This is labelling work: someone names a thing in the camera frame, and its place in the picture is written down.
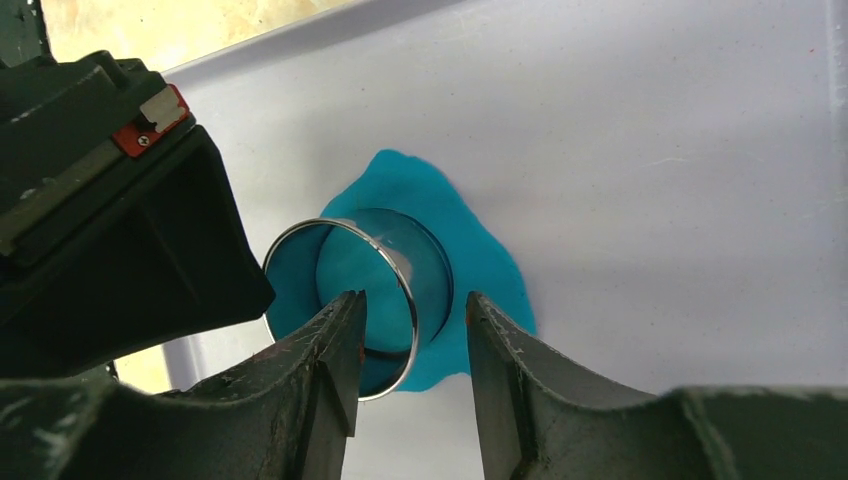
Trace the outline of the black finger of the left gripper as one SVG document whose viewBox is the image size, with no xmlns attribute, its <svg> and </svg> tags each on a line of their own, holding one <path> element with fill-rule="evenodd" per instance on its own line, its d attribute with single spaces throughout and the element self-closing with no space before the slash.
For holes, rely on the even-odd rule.
<svg viewBox="0 0 848 480">
<path fill-rule="evenodd" d="M 43 263 L 1 280 L 1 375 L 70 377 L 260 317 L 275 295 L 222 156 L 192 128 Z"/>
</svg>

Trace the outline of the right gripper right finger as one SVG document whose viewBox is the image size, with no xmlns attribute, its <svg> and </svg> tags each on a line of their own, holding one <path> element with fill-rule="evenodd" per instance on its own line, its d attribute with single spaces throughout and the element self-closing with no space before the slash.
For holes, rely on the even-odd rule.
<svg viewBox="0 0 848 480">
<path fill-rule="evenodd" d="M 603 377 L 479 292 L 466 306 L 488 479 L 843 479 L 847 391 L 687 386 L 654 396 Z"/>
</svg>

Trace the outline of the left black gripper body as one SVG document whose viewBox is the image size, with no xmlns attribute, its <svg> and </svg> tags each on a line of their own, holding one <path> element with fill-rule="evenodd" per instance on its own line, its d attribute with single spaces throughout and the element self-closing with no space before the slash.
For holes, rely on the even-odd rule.
<svg viewBox="0 0 848 480">
<path fill-rule="evenodd" d="M 190 110 L 139 59 L 97 51 L 55 60 L 38 1 L 1 4 L 1 255 L 43 258 L 71 228 L 37 244 L 34 230 L 126 158 L 136 159 Z"/>
</svg>

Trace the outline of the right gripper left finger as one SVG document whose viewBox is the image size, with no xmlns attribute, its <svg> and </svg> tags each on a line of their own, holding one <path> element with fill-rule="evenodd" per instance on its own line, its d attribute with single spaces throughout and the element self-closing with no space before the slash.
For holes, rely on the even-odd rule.
<svg viewBox="0 0 848 480">
<path fill-rule="evenodd" d="M 366 297 L 186 391 L 104 376 L 5 380 L 5 479 L 337 479 L 355 432 Z"/>
</svg>

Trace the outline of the blue dough piece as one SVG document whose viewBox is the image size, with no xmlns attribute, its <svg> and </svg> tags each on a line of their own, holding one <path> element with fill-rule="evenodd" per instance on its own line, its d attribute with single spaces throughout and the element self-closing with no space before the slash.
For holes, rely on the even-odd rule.
<svg viewBox="0 0 848 480">
<path fill-rule="evenodd" d="M 470 371 L 465 307 L 472 291 L 484 293 L 521 328 L 537 334 L 518 265 L 435 166 L 396 150 L 381 150 L 322 214 L 339 218 L 367 208 L 390 209 L 417 220 L 439 241 L 453 272 L 448 321 L 431 343 L 421 343 L 401 390 L 424 392 L 448 376 Z M 366 291 L 367 340 L 373 347 L 395 350 L 409 344 L 411 327 L 403 292 L 370 245 L 344 230 L 332 231 L 316 279 L 324 302 L 346 290 Z"/>
</svg>

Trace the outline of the round metal cutter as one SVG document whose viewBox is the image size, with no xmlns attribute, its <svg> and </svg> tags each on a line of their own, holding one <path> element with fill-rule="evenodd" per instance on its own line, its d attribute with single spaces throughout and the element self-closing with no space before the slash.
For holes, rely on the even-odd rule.
<svg viewBox="0 0 848 480">
<path fill-rule="evenodd" d="M 411 375 L 452 310 L 449 259 L 412 217 L 369 208 L 301 221 L 274 241 L 263 270 L 276 298 L 264 315 L 279 340 L 346 291 L 366 298 L 359 398 L 376 400 Z"/>
</svg>

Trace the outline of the lavender plastic tray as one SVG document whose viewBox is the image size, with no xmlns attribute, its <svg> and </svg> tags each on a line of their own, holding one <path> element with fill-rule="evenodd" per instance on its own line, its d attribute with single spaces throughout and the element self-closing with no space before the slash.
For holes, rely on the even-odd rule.
<svg viewBox="0 0 848 480">
<path fill-rule="evenodd" d="M 168 77 L 258 257 L 396 149 L 577 364 L 654 396 L 847 391 L 843 1 L 361 1 Z M 363 403 L 343 475 L 488 479 L 471 373 Z"/>
</svg>

